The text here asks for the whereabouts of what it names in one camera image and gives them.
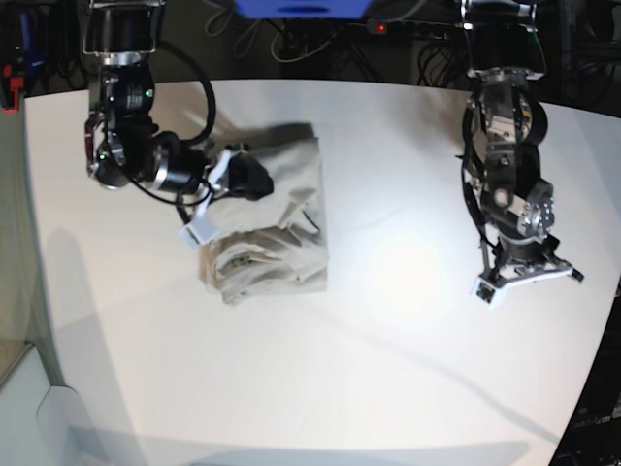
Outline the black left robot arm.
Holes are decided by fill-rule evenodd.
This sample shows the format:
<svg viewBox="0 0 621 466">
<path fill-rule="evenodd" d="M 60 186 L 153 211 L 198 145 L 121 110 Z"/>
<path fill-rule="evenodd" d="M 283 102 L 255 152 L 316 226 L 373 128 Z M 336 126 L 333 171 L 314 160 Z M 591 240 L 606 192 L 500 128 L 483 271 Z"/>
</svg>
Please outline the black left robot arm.
<svg viewBox="0 0 621 466">
<path fill-rule="evenodd" d="M 474 81 L 462 119 L 460 178 L 483 262 L 473 294 L 489 306 L 520 285 L 583 280 L 556 253 L 554 186 L 541 175 L 548 119 L 529 88 L 546 73 L 537 8 L 534 1 L 460 4 Z"/>
</svg>

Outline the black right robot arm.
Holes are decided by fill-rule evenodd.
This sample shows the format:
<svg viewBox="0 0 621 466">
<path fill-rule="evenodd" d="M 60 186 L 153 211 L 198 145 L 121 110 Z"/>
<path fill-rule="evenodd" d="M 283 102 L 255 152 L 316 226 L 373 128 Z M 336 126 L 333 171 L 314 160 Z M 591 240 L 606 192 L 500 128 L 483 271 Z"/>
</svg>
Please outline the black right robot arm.
<svg viewBox="0 0 621 466">
<path fill-rule="evenodd" d="M 208 243 L 217 228 L 209 205 L 221 198 L 256 202 L 275 190 L 268 170 L 247 145 L 211 154 L 216 99 L 200 65 L 177 46 L 160 39 L 162 1 L 92 1 L 83 52 L 98 61 L 84 124 L 86 173 L 106 189 L 129 184 L 149 198 L 175 208 L 180 235 L 191 247 Z M 164 50 L 193 71 L 206 97 L 206 122 L 192 138 L 162 130 L 150 112 L 155 81 L 150 56 Z"/>
</svg>

